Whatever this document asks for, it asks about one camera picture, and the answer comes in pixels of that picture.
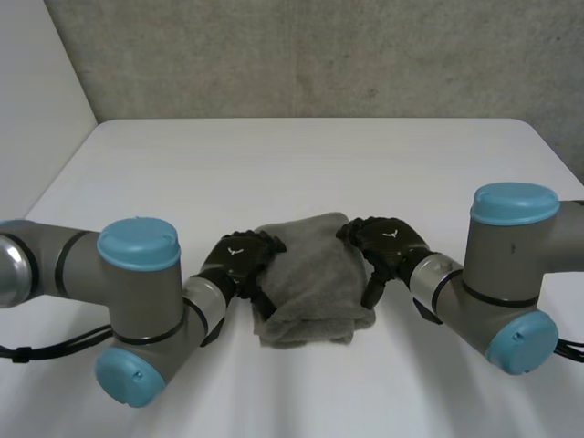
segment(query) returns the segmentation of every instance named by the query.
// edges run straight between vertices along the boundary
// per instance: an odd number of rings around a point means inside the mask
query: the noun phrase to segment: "light blue end cap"
[[[547,187],[524,182],[488,184],[474,193],[471,218],[487,225],[534,224],[556,214],[559,199]]]
[[[491,341],[486,359],[507,374],[530,372],[552,355],[558,327],[547,313],[536,310],[507,324]]]
[[[106,349],[95,364],[99,385],[116,402],[143,408],[166,387],[146,360],[125,349]]]
[[[112,265],[139,272],[162,271],[181,258],[174,227],[151,217],[108,225],[99,235],[98,251]]]

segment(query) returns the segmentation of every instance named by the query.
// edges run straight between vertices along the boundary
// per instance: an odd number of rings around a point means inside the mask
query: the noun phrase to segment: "robotic arm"
[[[497,183],[474,196],[464,267],[399,219],[357,219],[338,237],[375,268],[363,306],[375,306],[385,283],[399,279],[423,318],[444,323],[515,375],[578,345],[558,343],[556,324],[537,302],[546,273],[584,271],[583,223],[583,202],[560,202],[534,184]]]
[[[114,340],[96,362],[96,377],[113,399],[139,408],[162,392],[195,349],[217,338],[233,297],[261,301],[255,277],[285,250],[268,235],[225,236],[202,272],[183,285],[178,236],[164,221],[127,219],[101,233],[1,223],[0,308],[40,295],[106,306]],[[50,359],[33,354],[41,350],[17,349],[12,359]]]

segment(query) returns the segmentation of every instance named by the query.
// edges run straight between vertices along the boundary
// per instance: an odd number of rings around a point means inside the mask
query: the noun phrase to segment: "gray towel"
[[[373,325],[374,311],[360,305],[367,283],[363,258],[335,236],[348,221],[344,214],[329,213],[256,230],[279,237],[287,247],[257,279],[276,306],[268,321],[254,310],[254,333],[263,345],[348,344],[356,329]]]

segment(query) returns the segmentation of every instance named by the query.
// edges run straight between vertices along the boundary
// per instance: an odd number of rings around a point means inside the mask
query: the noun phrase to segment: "black band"
[[[453,271],[450,274],[448,274],[447,276],[445,276],[440,281],[440,283],[438,283],[438,286],[436,287],[436,289],[434,290],[434,293],[432,295],[432,313],[436,317],[438,316],[438,314],[436,313],[436,305],[438,304],[438,298],[440,297],[440,293],[442,292],[442,289],[444,289],[444,286],[446,286],[446,283],[448,283],[450,280],[452,280],[456,276],[460,276],[462,273],[463,273],[462,269],[458,269],[456,271]]]
[[[472,289],[468,286],[465,282],[463,282],[464,291],[473,297],[474,299],[478,299],[479,301],[483,301],[486,304],[490,304],[492,306],[499,306],[501,308],[529,308],[534,306],[539,301],[539,297],[533,297],[530,299],[522,299],[522,300],[511,300],[511,299],[500,299],[500,298],[493,298],[487,295],[483,295],[480,292]]]
[[[57,266],[55,266],[55,286],[57,286],[58,294],[63,298],[71,299],[71,296],[65,289],[65,281],[63,280],[63,270],[65,269],[65,262],[67,260],[67,256],[69,254],[69,251],[71,251],[73,245],[76,244],[81,237],[87,234],[89,234],[89,231],[79,231],[77,234],[73,235],[63,245],[63,249],[61,249],[61,254],[58,255]]]
[[[196,304],[194,304],[189,298],[183,297],[182,301],[186,304],[189,308],[194,310],[194,313],[201,319],[204,328],[204,335],[207,337],[207,333],[209,333],[209,323],[207,322],[207,318],[205,317],[201,308],[199,308]]]
[[[148,345],[148,344],[155,344],[157,342],[162,342],[163,340],[168,339],[169,337],[175,335],[183,326],[184,321],[186,321],[186,308],[183,308],[182,310],[182,317],[181,320],[179,321],[179,323],[174,326],[173,328],[171,328],[170,330],[168,330],[165,333],[162,333],[161,335],[158,336],[152,336],[150,338],[139,338],[139,339],[135,339],[135,338],[126,338],[125,336],[121,336],[120,334],[116,333],[115,330],[112,330],[113,332],[113,337],[115,339],[117,339],[120,342],[123,342],[124,344],[130,344],[130,345]]]
[[[15,244],[17,244],[20,247],[20,249],[22,249],[23,253],[25,253],[26,259],[28,260],[28,264],[30,265],[31,274],[29,296],[33,296],[35,294],[35,291],[37,290],[38,281],[40,278],[40,271],[38,270],[38,263],[37,258],[35,257],[35,253],[31,251],[31,249],[25,244],[25,242],[20,237],[16,237],[15,235],[11,235],[9,233],[0,233],[0,235],[8,237]]]

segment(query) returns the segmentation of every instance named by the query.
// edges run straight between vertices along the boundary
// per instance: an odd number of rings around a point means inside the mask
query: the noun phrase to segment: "white tabletop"
[[[99,126],[29,219],[100,230],[151,215],[176,226],[185,276],[226,233],[341,211],[397,216],[462,261],[476,188],[584,188],[516,120],[125,120]],[[541,307],[584,340],[583,275],[546,279]],[[509,377],[390,287],[349,346],[261,348],[249,303],[163,395],[133,410],[93,376],[107,342],[43,363],[0,362],[0,436],[573,437],[584,426],[584,366],[554,357]],[[0,312],[1,343],[44,346],[107,322],[104,308],[42,297]]]

